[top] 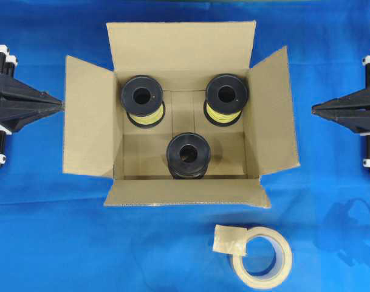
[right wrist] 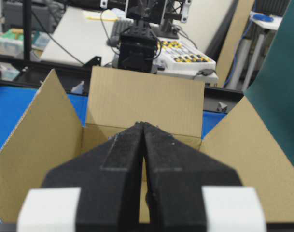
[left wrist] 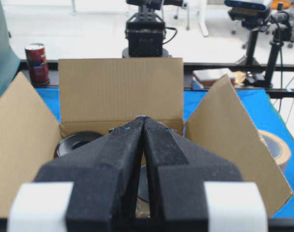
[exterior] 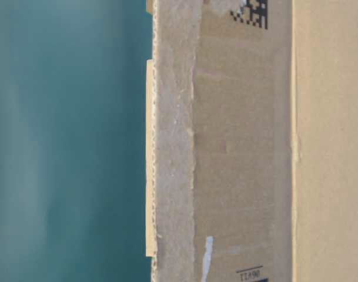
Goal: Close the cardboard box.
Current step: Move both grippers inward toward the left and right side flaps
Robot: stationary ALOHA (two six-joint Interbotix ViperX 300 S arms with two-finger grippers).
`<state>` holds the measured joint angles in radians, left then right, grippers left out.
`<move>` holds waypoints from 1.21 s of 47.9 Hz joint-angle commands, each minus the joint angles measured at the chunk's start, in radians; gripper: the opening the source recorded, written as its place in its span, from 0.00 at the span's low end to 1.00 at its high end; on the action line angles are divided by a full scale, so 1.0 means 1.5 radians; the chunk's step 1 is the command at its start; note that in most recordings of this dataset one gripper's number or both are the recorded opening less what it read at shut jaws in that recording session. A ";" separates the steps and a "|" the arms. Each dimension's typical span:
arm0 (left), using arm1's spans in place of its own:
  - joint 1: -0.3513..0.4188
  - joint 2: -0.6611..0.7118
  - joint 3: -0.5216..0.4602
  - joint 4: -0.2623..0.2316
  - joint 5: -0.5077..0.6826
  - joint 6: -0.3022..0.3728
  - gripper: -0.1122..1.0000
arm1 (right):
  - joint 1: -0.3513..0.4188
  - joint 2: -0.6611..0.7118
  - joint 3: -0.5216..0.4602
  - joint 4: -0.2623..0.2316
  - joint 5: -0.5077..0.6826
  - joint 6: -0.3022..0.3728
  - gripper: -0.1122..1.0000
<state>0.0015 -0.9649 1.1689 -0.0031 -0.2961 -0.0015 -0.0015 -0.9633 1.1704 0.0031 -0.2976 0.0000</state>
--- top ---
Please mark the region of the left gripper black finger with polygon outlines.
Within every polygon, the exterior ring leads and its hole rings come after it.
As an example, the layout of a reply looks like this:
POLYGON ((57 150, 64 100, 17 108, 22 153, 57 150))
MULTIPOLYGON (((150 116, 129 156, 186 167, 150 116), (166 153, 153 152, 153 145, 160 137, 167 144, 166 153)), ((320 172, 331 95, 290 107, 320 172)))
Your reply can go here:
POLYGON ((24 126, 63 110, 62 103, 0 102, 0 130, 17 133, 24 126))
POLYGON ((17 100, 62 105, 62 101, 9 76, 0 74, 0 95, 17 100))

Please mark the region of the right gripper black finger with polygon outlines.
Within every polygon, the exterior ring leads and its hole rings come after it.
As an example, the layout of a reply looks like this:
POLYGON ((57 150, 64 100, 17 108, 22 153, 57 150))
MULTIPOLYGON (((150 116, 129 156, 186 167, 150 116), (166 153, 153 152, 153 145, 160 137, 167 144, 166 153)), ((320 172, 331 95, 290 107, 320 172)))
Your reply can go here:
POLYGON ((346 96, 314 105, 312 113, 320 110, 370 110, 370 87, 346 96))
POLYGON ((342 125, 353 133, 370 133, 370 110, 313 109, 312 114, 342 125))

